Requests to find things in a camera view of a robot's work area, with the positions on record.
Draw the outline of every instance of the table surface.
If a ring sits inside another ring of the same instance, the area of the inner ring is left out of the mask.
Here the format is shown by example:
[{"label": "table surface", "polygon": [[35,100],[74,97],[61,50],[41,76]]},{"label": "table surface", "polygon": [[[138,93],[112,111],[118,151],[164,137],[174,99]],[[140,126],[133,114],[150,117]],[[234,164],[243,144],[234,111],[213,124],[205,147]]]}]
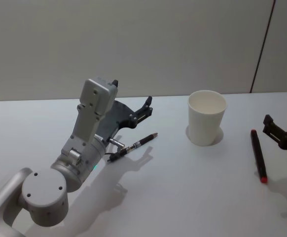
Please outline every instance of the table surface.
[{"label": "table surface", "polygon": [[[287,93],[225,95],[216,143],[186,136],[187,96],[154,97],[153,115],[117,138],[127,145],[159,136],[116,163],[101,160],[69,194],[55,227],[23,210],[13,225],[28,237],[287,237],[287,151],[262,133],[270,114],[287,130]],[[145,98],[120,98],[133,110]],[[0,186],[22,167],[48,168],[69,137],[78,100],[0,102]],[[250,130],[256,129],[269,183],[256,176]]]}]

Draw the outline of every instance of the red marker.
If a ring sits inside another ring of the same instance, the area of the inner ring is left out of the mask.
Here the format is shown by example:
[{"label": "red marker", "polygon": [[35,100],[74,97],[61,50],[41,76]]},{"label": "red marker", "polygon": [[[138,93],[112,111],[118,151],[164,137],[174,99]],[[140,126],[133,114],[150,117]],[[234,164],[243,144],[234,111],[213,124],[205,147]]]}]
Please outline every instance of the red marker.
[{"label": "red marker", "polygon": [[261,183],[266,184],[267,174],[266,174],[263,153],[262,153],[260,141],[257,136],[257,132],[254,129],[251,130],[251,140],[252,140],[252,147],[253,147],[255,161],[256,161],[257,172],[260,177],[260,181]]}]

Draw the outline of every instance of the marker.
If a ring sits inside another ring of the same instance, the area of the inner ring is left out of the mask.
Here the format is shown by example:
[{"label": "marker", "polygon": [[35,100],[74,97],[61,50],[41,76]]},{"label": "marker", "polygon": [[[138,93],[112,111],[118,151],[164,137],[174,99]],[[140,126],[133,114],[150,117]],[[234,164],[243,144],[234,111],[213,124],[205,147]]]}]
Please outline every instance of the marker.
[{"label": "marker", "polygon": [[137,149],[138,147],[141,147],[142,145],[146,144],[147,142],[151,141],[152,139],[156,138],[158,136],[158,133],[153,133],[138,142],[135,142],[133,145],[130,147],[126,147],[122,149],[120,152],[113,153],[109,156],[108,162],[114,162],[120,158],[122,158],[124,155],[130,153],[134,149]]},{"label": "marker", "polygon": [[257,132],[254,129],[251,130],[251,140],[252,140],[252,147],[253,147],[255,161],[256,161],[257,172],[260,177],[260,181],[261,183],[266,184],[267,174],[266,174],[263,153],[262,153],[260,141],[257,136]]}]

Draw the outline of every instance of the cup rim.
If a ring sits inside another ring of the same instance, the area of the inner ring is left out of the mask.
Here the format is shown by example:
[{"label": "cup rim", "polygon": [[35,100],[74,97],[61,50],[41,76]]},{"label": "cup rim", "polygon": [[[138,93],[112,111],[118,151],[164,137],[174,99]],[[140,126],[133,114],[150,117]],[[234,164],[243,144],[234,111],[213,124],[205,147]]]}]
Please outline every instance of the cup rim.
[{"label": "cup rim", "polygon": [[[189,99],[190,99],[191,96],[193,96],[194,94],[199,93],[199,92],[212,92],[212,93],[214,93],[214,94],[219,95],[219,96],[224,100],[224,102],[225,102],[224,108],[223,108],[221,111],[215,112],[215,113],[204,113],[204,112],[201,112],[201,111],[198,111],[198,110],[194,109],[194,108],[191,106],[191,104],[189,103]],[[191,94],[189,95],[188,100],[187,100],[187,103],[188,103],[188,106],[189,106],[190,109],[192,109],[193,111],[198,112],[198,113],[200,113],[200,114],[202,114],[202,115],[216,115],[216,114],[220,114],[220,113],[224,112],[224,111],[227,109],[227,107],[228,107],[227,101],[226,101],[226,99],[223,97],[223,95],[220,94],[220,93],[218,93],[218,92],[216,92],[216,91],[213,91],[213,90],[197,90],[197,91],[194,91],[193,93],[191,93]]]}]

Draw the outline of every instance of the paper cup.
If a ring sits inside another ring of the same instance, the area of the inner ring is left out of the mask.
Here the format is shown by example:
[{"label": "paper cup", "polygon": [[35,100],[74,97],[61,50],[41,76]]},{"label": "paper cup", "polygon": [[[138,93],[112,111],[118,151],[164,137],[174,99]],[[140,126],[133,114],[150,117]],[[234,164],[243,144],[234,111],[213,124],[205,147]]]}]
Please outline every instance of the paper cup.
[{"label": "paper cup", "polygon": [[214,142],[227,102],[215,91],[199,90],[188,98],[188,135],[192,143],[208,146]]}]

